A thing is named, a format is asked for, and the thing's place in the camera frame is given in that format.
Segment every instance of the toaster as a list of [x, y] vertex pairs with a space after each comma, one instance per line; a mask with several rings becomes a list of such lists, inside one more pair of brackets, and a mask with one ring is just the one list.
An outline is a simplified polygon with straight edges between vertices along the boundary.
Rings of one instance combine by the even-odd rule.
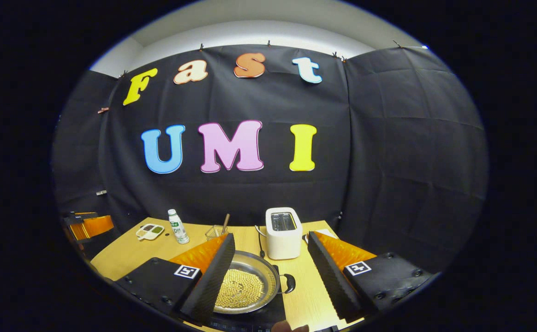
[[274, 207], [266, 211], [267, 254], [270, 259], [291, 259], [299, 256], [302, 245], [302, 223], [290, 207]]

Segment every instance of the frying pan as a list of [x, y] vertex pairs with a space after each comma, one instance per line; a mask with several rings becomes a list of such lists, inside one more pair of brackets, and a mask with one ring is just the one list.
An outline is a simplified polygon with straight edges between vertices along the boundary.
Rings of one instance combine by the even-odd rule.
[[[241, 308], [226, 308], [215, 306], [214, 313], [219, 314], [245, 314], [254, 310], [258, 310], [270, 301], [273, 300], [277, 294], [288, 294], [295, 289], [295, 278], [290, 274], [279, 275], [277, 270], [270, 265], [267, 261], [260, 258], [257, 255], [250, 254], [241, 250], [236, 250], [233, 254], [233, 259], [230, 265], [230, 269], [237, 269], [244, 271], [245, 273], [252, 273], [260, 279], [263, 283], [263, 292], [260, 298], [246, 307]], [[281, 289], [280, 276], [287, 278], [287, 290], [285, 292], [279, 292]]]

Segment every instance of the finger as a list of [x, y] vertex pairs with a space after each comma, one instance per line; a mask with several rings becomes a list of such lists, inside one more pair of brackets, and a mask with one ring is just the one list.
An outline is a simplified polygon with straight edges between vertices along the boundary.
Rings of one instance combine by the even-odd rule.
[[305, 324], [293, 330], [292, 332], [309, 332], [309, 325]]
[[289, 322], [286, 320], [275, 323], [270, 329], [270, 332], [292, 332]]

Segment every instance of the letter m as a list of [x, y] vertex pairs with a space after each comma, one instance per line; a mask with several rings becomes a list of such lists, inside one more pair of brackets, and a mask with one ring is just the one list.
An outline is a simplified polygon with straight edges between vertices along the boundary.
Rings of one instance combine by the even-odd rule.
[[258, 131], [262, 126], [262, 122], [258, 120], [241, 122], [231, 141], [219, 124], [211, 123], [199, 126], [199, 132], [203, 134], [205, 149], [205, 162], [201, 166], [201, 171], [214, 173], [221, 169], [220, 164], [215, 161], [215, 153], [227, 170], [231, 170], [238, 153], [239, 162], [236, 167], [239, 170], [261, 170], [264, 163], [258, 156]]

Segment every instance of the orange object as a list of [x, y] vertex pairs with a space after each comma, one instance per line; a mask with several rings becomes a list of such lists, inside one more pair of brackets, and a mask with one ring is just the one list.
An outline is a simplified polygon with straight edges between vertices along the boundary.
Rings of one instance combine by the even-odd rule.
[[313, 233], [317, 236], [320, 242], [322, 242], [322, 245], [326, 248], [328, 254], [330, 254], [330, 257], [332, 257], [332, 260], [334, 260], [334, 263], [341, 272], [347, 265], [363, 262], [377, 256], [367, 250], [363, 250], [350, 243], [335, 239], [334, 237], [322, 234], [318, 231]]
[[220, 247], [227, 236], [228, 233], [199, 244], [198, 246], [170, 259], [170, 261], [180, 265], [188, 265], [189, 267], [198, 267], [201, 269], [201, 273], [205, 274], [205, 271], [207, 271], [208, 267], [211, 265], [211, 261], [213, 261], [215, 254], [220, 250]]
[[233, 68], [233, 73], [236, 77], [258, 77], [264, 73], [265, 60], [262, 53], [244, 53], [235, 59], [238, 67]]
[[76, 240], [89, 239], [114, 228], [111, 216], [84, 219], [84, 222], [70, 225]]

